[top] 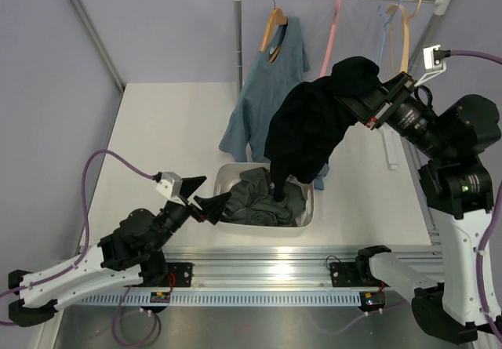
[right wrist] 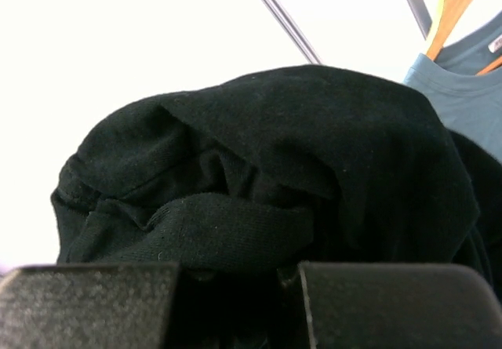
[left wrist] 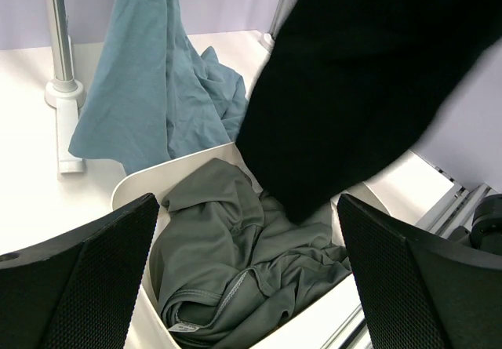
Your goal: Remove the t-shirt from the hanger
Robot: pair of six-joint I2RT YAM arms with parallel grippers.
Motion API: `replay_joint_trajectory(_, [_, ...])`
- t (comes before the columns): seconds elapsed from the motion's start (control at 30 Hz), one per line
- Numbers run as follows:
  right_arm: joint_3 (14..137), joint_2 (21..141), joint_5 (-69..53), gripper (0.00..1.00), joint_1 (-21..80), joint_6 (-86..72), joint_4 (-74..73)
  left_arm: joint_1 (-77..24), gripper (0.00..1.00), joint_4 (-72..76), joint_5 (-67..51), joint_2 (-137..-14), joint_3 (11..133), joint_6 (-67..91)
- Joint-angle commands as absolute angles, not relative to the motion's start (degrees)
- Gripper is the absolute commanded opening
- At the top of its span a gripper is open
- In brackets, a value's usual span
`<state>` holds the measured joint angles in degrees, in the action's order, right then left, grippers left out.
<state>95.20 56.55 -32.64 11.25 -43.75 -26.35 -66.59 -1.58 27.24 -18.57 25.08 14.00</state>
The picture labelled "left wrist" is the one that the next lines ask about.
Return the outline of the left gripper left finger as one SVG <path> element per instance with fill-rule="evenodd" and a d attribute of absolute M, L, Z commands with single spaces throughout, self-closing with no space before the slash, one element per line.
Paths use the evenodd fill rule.
<path fill-rule="evenodd" d="M 72 231 L 1 256 L 1 346 L 122 348 L 159 204 L 147 193 Z"/>

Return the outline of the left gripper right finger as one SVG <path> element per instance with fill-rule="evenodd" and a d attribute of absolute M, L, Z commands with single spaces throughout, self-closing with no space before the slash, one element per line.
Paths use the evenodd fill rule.
<path fill-rule="evenodd" d="M 375 348 L 498 348 L 501 255 L 342 194 L 338 217 Z"/>

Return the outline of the black t shirt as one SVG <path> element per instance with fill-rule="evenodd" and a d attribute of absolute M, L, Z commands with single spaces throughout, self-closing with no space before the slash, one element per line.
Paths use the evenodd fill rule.
<path fill-rule="evenodd" d="M 299 223 L 412 147 L 501 36 L 501 0 L 297 0 L 236 146 Z"/>

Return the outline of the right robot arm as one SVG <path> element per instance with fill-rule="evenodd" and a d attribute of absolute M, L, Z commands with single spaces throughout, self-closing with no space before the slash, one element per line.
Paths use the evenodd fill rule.
<path fill-rule="evenodd" d="M 494 194 L 484 197 L 475 208 L 471 231 L 457 227 L 448 240 L 500 256 L 501 227 L 501 194 Z"/>

